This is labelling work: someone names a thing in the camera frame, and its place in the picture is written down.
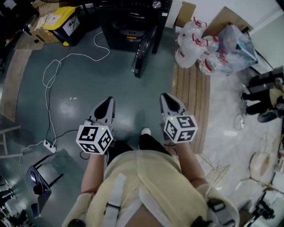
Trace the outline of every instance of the cable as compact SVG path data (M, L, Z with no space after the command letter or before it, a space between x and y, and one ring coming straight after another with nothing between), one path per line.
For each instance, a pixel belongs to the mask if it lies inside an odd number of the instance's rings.
M66 132L64 132L62 135L60 135L60 136L58 136L58 137L55 137L55 138L51 141L51 143L53 143L54 140L56 140L56 139L58 139L58 138L64 136L66 133L74 132L74 131L79 131L79 129L72 129L72 130L66 131Z
M81 155L82 153L84 153L84 151L81 151L81 152L80 152L80 154L79 154L79 155L80 155L80 158L82 158L82 159L84 159L84 160L89 160L90 155L89 155L89 157L88 157L88 158L84 158L84 157L82 157L82 155Z
M65 54L65 57L67 56L67 54L69 53L69 51L71 50L71 47L69 47L69 50L66 52L66 54ZM47 129L47 132L46 132L46 138L45 138L45 140L47 140L47 136L48 136L48 131L49 131L49 129L50 129L50 120L51 120L51 114L50 114L50 95L51 95L51 90L52 90L52 86L50 87L50 89L49 89L49 91L48 91L48 107L47 107L47 109L48 109L48 129Z
M241 119L240 119L239 121L244 120L243 125L245 125L245 118L243 117L242 114L239 113L239 114L237 114L237 115L235 116L234 123L233 123L233 127L234 127L235 130L241 131L241 130L243 130L242 126L241 126L240 128L237 128L237 127L236 127L236 119L238 118L238 116L241 116Z
M107 49L106 47L102 47L102 46L99 46L99 45L96 44L95 38L96 38L97 35L99 35L99 34L102 34L102 32L100 32L100 33L98 33L98 34L96 34L96 35L94 36L94 44L95 44L97 47L106 49L106 50L108 51L108 53L107 53L104 57L102 57L102 58L100 58L100 59L98 59L98 60L95 60L95 59L91 58L91 57L88 56L88 55L71 53L71 54L68 54L67 56L65 56L64 58L62 58L60 61L57 60L57 59L54 59L54 60L46 67L46 69L44 70L44 73L43 73L43 85L46 87L46 89L45 89L45 101L46 101L46 107L47 107L47 110L48 110L48 113L49 113L49 120L50 120L50 122L51 122L51 125L52 125L52 128L53 128L53 133L54 133L55 137L57 137L57 136L56 136L55 129L54 129L54 125L53 125L53 122L52 122L52 119L51 119L51 116L50 116L50 110L49 110L49 107L48 107L48 105L47 105L46 91L47 91L48 88L52 88L53 83L54 83L54 81L55 81L55 79L56 79L57 73L58 73L59 69L60 69L61 66L62 66L62 63L63 63L62 61L63 61L65 58L68 58L68 57L71 56L71 55L81 55L81 56L85 56L85 57L87 57L87 58L93 60L94 62L98 62L98 61L104 59L105 57L107 57L107 56L110 54L110 50L109 50L109 49ZM46 72L46 70L49 68L49 66L50 66L53 62L55 62L55 61L58 62L58 65L57 65L57 68L56 68L56 72L55 72L55 74L50 78L50 80L48 81L48 83L45 84L45 83L44 83L45 72Z

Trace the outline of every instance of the wooden board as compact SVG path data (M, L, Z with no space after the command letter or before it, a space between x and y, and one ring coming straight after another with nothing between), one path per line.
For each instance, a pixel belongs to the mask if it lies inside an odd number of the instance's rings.
M194 115L198 125L198 131L191 142L194 153L201 154L204 148L206 130L209 116L210 77L203 75L194 64L189 69L183 69L178 65L174 69L172 95L182 100L189 114ZM175 147L165 146L172 155Z
M184 69L181 67L178 67L178 73L177 73L177 98L182 100L182 94L183 94L183 78L184 78Z
M208 126L208 117L209 117L209 103L210 103L210 77L206 77L206 98L205 98L205 109L204 109L204 120L202 128L202 136L200 140L199 150L196 153L201 154L204 148L207 126Z
M186 22L191 21L191 17L196 8L195 4L189 2L182 2L182 7L178 13L176 25L179 27L183 27Z
M188 95L188 105L187 110L189 114L194 115L195 103L196 103L196 83L197 83L197 69L196 67L191 67L190 80L189 80L189 95Z
M197 76L201 77L201 104L200 104L200 113L199 113L199 123L198 123L198 128L200 129L199 133L196 134L196 143L194 147L194 151L196 153L199 153L200 149L200 142L201 142L201 137L203 134L203 124L204 124L204 113L205 113L205 99L206 99L206 76L203 75L199 69L197 70Z
M248 27L250 31L253 29L252 26L234 11L224 7L204 31L203 37L207 35L218 35L229 23L236 25L240 30L246 27Z
M15 50L4 81L0 113L15 122L22 77L32 50Z
M188 105L189 81L190 81L189 69L185 69L183 77L183 92L182 92L182 102L185 104L185 106Z
M172 95L176 96L178 90L178 65L174 65L174 78L172 83Z

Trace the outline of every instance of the cardboard box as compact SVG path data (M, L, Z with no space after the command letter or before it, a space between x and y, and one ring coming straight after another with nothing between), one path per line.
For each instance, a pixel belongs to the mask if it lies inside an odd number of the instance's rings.
M58 7L58 3L47 3L39 7L39 18L30 28L30 33L43 43L59 42L59 40L51 32L43 29L45 22Z
M176 26L184 27L187 22L191 21L195 8L195 4L183 1L182 7L177 16Z
M218 35L228 24L234 24L240 30L248 28L249 31L253 30L253 27L250 26L244 19L237 15L234 11L227 7L223 7L210 25L206 28L202 37L208 35Z
M46 4L46 2L43 2L43 1L41 1L41 0L35 0L35 2L32 3L32 6L33 6L34 8L38 8L38 7L40 7L40 6L44 5L44 4Z

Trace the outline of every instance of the cloth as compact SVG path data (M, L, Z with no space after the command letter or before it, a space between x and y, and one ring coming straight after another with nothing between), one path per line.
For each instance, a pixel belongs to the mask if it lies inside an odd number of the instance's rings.
M270 101L273 107L276 107L277 105L277 99L279 97L284 97L284 88L282 87L282 90L279 90L277 88L272 88L269 90L269 96L270 96Z
M162 146L158 141L156 141L152 136L148 134L144 134L139 137L139 148L140 150L153 150L170 155L166 151L164 146ZM119 140L115 141L114 146L109 147L107 151L108 152L108 159L106 161L107 165L109 165L115 157L127 151L133 151L133 149L123 141Z
M9 190L5 190L5 191L0 191L0 197L4 197L10 194Z
M8 202L11 198L11 195L0 198L0 207L5 206L5 203Z
M258 113L262 114L273 107L270 99L270 90L264 90L252 94L243 93L242 98L244 100L260 101L259 103L248 106L246 108L246 113L249 115L254 115Z
M196 190L181 174L179 163L173 157L161 152L138 150L114 158L106 169L104 182L96 195L80 195L62 226L67 227L72 219L84 220L87 227L101 226L119 173L126 176L121 211L127 209L136 190L142 186L158 203L171 226L190 226L198 216L207 220L208 206L204 196L209 185L202 185ZM227 199L214 188L208 192L208 197L223 200L236 214L238 226L238 211Z
M143 219L148 219L153 226L171 226L163 210L143 185L133 191L124 208L120 210L116 227L139 226L141 214Z

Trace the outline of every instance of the black chair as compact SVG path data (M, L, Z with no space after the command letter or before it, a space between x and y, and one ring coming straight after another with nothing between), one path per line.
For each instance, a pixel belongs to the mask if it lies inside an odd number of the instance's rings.
M26 182L33 187L34 193L39 195L37 203L31 205L35 219L41 217L44 205L51 195L51 187L63 176L63 174L60 174L59 177L48 184L38 172L38 169L42 166L40 163L46 160L49 156L50 155L45 156L43 159L32 165L26 173Z

